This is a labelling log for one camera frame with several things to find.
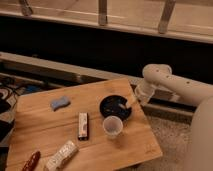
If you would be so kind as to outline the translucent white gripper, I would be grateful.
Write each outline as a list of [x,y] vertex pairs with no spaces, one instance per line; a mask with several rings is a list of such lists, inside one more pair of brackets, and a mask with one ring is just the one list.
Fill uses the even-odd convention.
[[[134,93],[142,106],[148,104],[155,93],[156,87],[145,80],[142,80],[135,88]],[[125,104],[126,109],[132,107],[136,102],[136,98],[128,100]]]

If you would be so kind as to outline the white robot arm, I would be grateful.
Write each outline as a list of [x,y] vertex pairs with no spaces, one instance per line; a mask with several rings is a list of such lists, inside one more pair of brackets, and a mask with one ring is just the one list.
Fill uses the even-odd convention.
[[165,87],[196,106],[182,171],[213,171],[213,85],[173,75],[166,64],[148,64],[142,75],[134,90],[142,105]]

